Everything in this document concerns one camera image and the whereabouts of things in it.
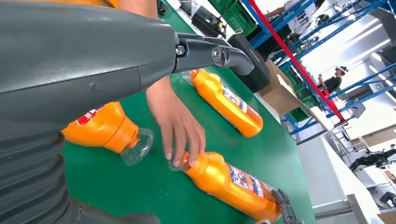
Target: hat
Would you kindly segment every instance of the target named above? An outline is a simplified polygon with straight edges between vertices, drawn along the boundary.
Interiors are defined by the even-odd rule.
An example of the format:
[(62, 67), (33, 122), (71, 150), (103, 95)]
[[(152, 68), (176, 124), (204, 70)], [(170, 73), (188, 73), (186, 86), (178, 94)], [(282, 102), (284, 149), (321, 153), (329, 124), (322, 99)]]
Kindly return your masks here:
[(335, 69), (341, 70), (344, 74), (349, 71), (345, 66), (337, 66)]

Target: blue metal shelf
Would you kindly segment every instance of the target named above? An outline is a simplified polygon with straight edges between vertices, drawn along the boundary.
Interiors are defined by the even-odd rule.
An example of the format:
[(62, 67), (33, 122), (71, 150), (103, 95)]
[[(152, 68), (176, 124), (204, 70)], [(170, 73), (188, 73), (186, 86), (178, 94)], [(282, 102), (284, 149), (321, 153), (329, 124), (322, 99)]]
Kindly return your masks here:
[[(258, 14), (256, 13), (256, 11), (253, 9), (253, 7), (250, 5), (249, 0), (241, 0), (246, 7), (248, 8), (248, 10), (252, 13), (252, 15), (257, 19), (257, 21), (259, 22), (260, 26), (263, 28), (263, 31), (260, 32), (256, 37), (254, 37), (250, 43), (253, 46), (253, 48), (257, 48), (259, 47), (262, 43), (264, 43), (268, 38), (271, 37), (270, 32), (268, 31), (268, 29), (264, 26), (263, 22), (261, 21), (260, 17), (258, 16)], [(318, 31), (320, 31), (321, 29), (328, 27), (332, 24), (335, 24), (337, 22), (340, 22), (341, 20), (344, 20), (347, 18), (347, 16), (343, 16), (343, 14), (348, 11), (349, 9), (353, 8), (354, 6), (356, 6), (359, 2), (361, 2), (362, 0), (355, 0), (355, 1), (351, 1), (349, 2), (348, 5), (345, 5), (339, 12), (337, 12), (335, 15), (333, 15), (330, 19), (328, 19), (326, 22), (324, 22), (323, 24), (321, 24), (320, 26), (318, 26), (317, 28), (315, 28), (314, 30), (312, 30), (311, 32), (309, 32), (307, 35), (305, 35), (304, 37), (302, 37), (298, 42), (296, 42), (293, 46), (290, 47), (290, 50), (294, 50), (296, 49), (299, 45), (301, 45), (302, 43), (308, 41), (308, 38), (313, 36), (315, 33), (317, 33)], [(388, 11), (391, 10), (393, 13), (395, 13), (396, 11), (396, 2), (395, 0), (365, 0), (366, 2), (369, 3), (368, 6), (361, 8), (359, 10), (356, 10), (355, 12), (351, 13), (355, 15), (355, 18), (352, 20), (347, 21), (346, 23), (344, 23), (343, 25), (341, 25), (339, 28), (337, 28), (335, 31), (333, 31), (332, 33), (330, 33), (328, 36), (326, 36), (325, 38), (323, 38), (322, 40), (318, 41), (317, 43), (314, 44), (310, 44), (310, 47), (303, 51), (300, 52), (299, 54), (296, 55), (297, 59), (301, 59), (303, 56), (309, 54), (310, 52), (312, 52), (314, 49), (316, 49), (317, 47), (319, 47), (321, 44), (325, 43), (326, 41), (328, 41), (329, 39), (331, 39), (332, 37), (334, 37), (335, 35), (337, 35), (338, 33), (340, 33), (342, 30), (344, 30), (345, 28), (349, 27), (350, 25), (352, 25), (353, 23), (355, 23), (356, 21), (358, 21), (359, 19), (361, 19), (362, 17), (364, 17), (365, 15), (367, 15), (368, 13), (374, 11), (375, 9), (381, 7), (381, 8), (385, 8)], [(315, 0), (300, 0), (297, 4), (295, 4), (290, 10), (288, 10), (287, 12), (283, 13), (282, 15), (280, 15), (277, 19), (275, 19), (272, 23), (271, 26), (274, 28), (275, 31), (280, 30), (283, 26), (287, 25), (287, 23), (289, 21), (291, 21), (294, 17), (296, 17), (299, 13), (301, 13), (302, 11), (304, 11), (310, 4), (313, 4), (315, 2)], [(281, 53), (278, 54), (276, 58), (274, 58), (274, 61), (283, 61), (286, 58), (286, 54)], [(290, 62), (286, 62), (283, 63), (279, 66), (279, 68), (281, 70), (285, 70), (286, 68), (290, 67), (291, 63)], [(359, 85), (369, 85), (369, 84), (373, 84), (373, 83), (378, 83), (378, 82), (383, 82), (382, 80), (372, 80), (369, 81), (370, 79), (378, 76), (379, 74), (390, 70), (392, 68), (396, 67), (396, 63), (393, 63), (392, 65), (386, 67), (385, 69), (382, 69), (381, 71), (370, 75), (358, 82), (356, 82), (355, 84), (343, 89), (340, 92), (337, 92), (331, 96), (328, 97), (328, 100), (333, 99), (334, 97), (340, 95), (340, 94), (345, 94), (346, 91), (359, 86)], [(303, 81), (307, 84), (307, 87), (313, 92), (315, 93), (315, 95), (317, 95), (316, 91), (314, 90), (314, 88), (308, 84), (308, 80), (305, 79), (304, 76), (301, 75), (301, 78), (303, 79)], [(394, 87), (396, 87), (396, 83), (394, 83), (392, 86), (388, 86), (380, 91), (377, 91), (376, 93), (373, 93), (369, 96), (366, 96), (354, 103), (351, 103), (349, 98), (346, 97), (347, 101), (349, 102), (349, 105), (341, 108), (338, 110), (338, 112), (343, 112), (346, 111), (356, 105), (359, 105), (361, 103), (363, 103), (364, 101), (367, 101), (369, 99), (372, 99), (378, 95), (381, 95), (387, 91), (392, 90)], [(321, 103), (322, 107), (325, 108), (328, 111), (327, 117), (330, 118), (332, 116), (334, 116), (334, 113), (329, 109), (328, 105), (326, 103), (324, 103), (324, 101), (321, 99), (321, 97), (318, 97), (319, 102)], [(293, 125), (293, 127), (295, 128), (295, 130), (293, 132), (291, 132), (290, 134), (296, 134), (304, 129), (307, 129), (315, 124), (317, 124), (318, 122), (316, 120), (312, 121), (313, 118), (311, 117), (302, 127), (299, 127), (298, 124), (296, 124), (293, 119), (288, 116), (285, 115), (286, 119)]]

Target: metal rack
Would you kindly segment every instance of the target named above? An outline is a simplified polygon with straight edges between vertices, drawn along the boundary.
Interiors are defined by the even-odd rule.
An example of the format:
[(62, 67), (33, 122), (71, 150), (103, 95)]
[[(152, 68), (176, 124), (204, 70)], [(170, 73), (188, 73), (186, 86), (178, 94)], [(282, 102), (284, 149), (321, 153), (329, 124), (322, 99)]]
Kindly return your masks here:
[[(278, 54), (277, 58), (273, 58), (274, 61), (279, 61), (281, 63), (284, 61), (286, 57), (289, 57), (290, 61), (285, 62), (283, 64), (279, 63), (277, 64), (281, 70), (285, 70), (286, 68), (290, 66), (294, 66), (294, 68), (297, 69), (297, 72), (300, 74), (300, 77), (302, 80), (305, 82), (306, 86), (310, 89), (310, 91), (318, 98), (321, 106), (327, 111), (327, 118), (330, 118), (332, 116), (337, 116), (340, 119), (341, 123), (345, 123), (344, 118), (341, 115), (341, 112), (346, 111), (352, 107), (355, 107), (356, 105), (361, 104), (362, 102), (372, 99), (378, 95), (381, 95), (389, 90), (392, 90), (394, 87), (396, 87), (396, 83), (394, 83), (392, 86), (386, 87), (380, 91), (377, 91), (369, 96), (366, 96), (362, 99), (357, 100), (354, 103), (349, 103), (347, 106), (338, 109), (334, 103), (330, 102), (334, 97), (340, 95), (340, 94), (345, 94), (346, 91), (359, 86), (359, 85), (367, 85), (367, 84), (372, 84), (372, 83), (377, 83), (377, 82), (383, 82), (382, 80), (376, 80), (376, 81), (369, 81), (370, 79), (378, 76), (379, 74), (390, 70), (394, 67), (396, 67), (396, 63), (393, 63), (386, 67), (385, 69), (382, 69), (381, 71), (370, 75), (355, 84), (343, 89), (342, 91), (330, 95), (329, 97), (326, 97), (316, 86), (316, 84), (313, 82), (311, 77), (307, 74), (305, 69), (301, 66), (301, 63), (299, 59), (301, 59), (303, 56), (307, 55), (311, 51), (313, 51), (315, 48), (319, 47), (321, 44), (324, 42), (328, 41), (330, 38), (334, 37), (336, 34), (344, 30), (345, 28), (349, 27), (368, 13), (374, 11), (375, 9), (381, 7), (381, 8), (386, 8), (386, 6), (389, 6), (389, 9), (392, 10), (392, 12), (396, 12), (395, 8), (395, 1), (394, 0), (378, 0), (378, 1), (373, 1), (373, 0), (366, 0), (365, 2), (368, 3), (368, 6), (358, 9), (355, 12), (350, 13), (348, 16), (344, 16), (343, 14), (348, 11), (349, 9), (353, 8), (355, 5), (357, 5), (359, 2), (362, 0), (352, 0), (348, 2), (346, 5), (343, 6), (343, 8), (337, 12), (335, 15), (333, 15), (331, 18), (329, 18), (327, 21), (322, 23), (320, 26), (317, 28), (313, 29), (311, 32), (309, 32), (307, 35), (302, 37), (298, 42), (296, 42), (294, 45), (292, 45), (290, 48), (288, 48), (282, 41), (282, 39), (278, 36), (276, 31), (280, 30), (283, 26), (286, 26), (289, 21), (291, 21), (294, 17), (302, 13), (310, 4), (313, 4), (316, 0), (300, 0), (297, 4), (295, 4), (290, 10), (284, 12), (282, 15), (280, 15), (278, 18), (276, 18), (273, 22), (269, 23), (265, 16), (261, 13), (259, 10), (258, 6), (256, 5), (254, 0), (241, 0), (243, 4), (245, 4), (246, 8), (250, 11), (250, 13), (256, 18), (258, 21), (259, 25), (262, 27), (262, 31), (254, 38), (251, 39), (250, 43), (253, 46), (253, 48), (259, 47), (262, 43), (264, 43), (267, 39), (269, 39), (271, 36), (275, 38), (275, 40), (279, 43), (281, 48), (284, 50), (284, 53)], [(317, 43), (311, 44), (308, 41), (308, 38), (313, 36), (315, 33), (320, 31), (321, 29), (328, 27), (332, 24), (335, 24), (339, 21), (342, 21), (349, 17), (350, 15), (354, 15), (354, 18), (347, 21), (343, 25), (341, 25), (339, 28), (337, 28), (335, 31), (330, 33), (328, 36), (323, 38), (322, 40), (318, 41)], [(301, 45), (304, 42), (308, 42), (310, 47), (296, 56), (293, 56), (291, 50), (294, 50), (297, 48), (299, 45)], [(286, 119), (293, 125), (295, 130), (291, 132), (290, 134), (296, 134), (302, 130), (305, 130), (315, 124), (318, 123), (318, 121), (314, 120), (313, 117), (311, 117), (302, 127), (300, 127), (298, 124), (296, 124), (293, 119), (291, 119), (289, 116), (285, 116)]]

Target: orange bottle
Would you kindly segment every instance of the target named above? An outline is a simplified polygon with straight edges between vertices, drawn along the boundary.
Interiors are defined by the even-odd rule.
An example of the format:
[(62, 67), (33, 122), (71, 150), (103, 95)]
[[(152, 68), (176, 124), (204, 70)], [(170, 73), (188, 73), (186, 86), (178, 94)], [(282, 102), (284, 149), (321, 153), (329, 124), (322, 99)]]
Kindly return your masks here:
[(119, 153), (128, 166), (140, 162), (153, 144), (153, 132), (132, 123), (119, 102), (90, 110), (62, 133), (72, 143), (105, 147)]
[(224, 86), (218, 75), (199, 69), (190, 71), (190, 77), (198, 94), (243, 136), (252, 137), (261, 131), (261, 116)]
[(188, 154), (184, 153), (181, 169), (199, 189), (257, 221), (267, 219), (273, 223), (281, 217), (272, 187), (226, 163), (219, 153), (202, 153), (192, 167), (187, 164), (187, 158)]

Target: finger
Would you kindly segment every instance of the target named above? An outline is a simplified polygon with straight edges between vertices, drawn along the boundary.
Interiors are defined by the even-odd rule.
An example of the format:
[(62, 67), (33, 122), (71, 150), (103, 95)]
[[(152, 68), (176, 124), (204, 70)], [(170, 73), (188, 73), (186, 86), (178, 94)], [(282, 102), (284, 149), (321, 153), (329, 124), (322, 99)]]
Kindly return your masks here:
[(186, 135), (180, 118), (177, 118), (175, 121), (173, 121), (172, 125), (176, 142), (176, 151), (173, 165), (178, 167), (183, 157), (183, 152), (186, 145)]
[(171, 123), (166, 123), (161, 126), (161, 135), (163, 142), (163, 152), (167, 160), (172, 159), (172, 126)]
[(199, 139), (199, 153), (203, 153), (206, 148), (206, 136), (205, 129), (195, 120), (195, 131), (198, 134)]
[(192, 124), (193, 122), (191, 119), (193, 119), (193, 117), (189, 116), (183, 124), (189, 145), (188, 163), (190, 166), (193, 166), (199, 155), (199, 137), (196, 132), (196, 126)]

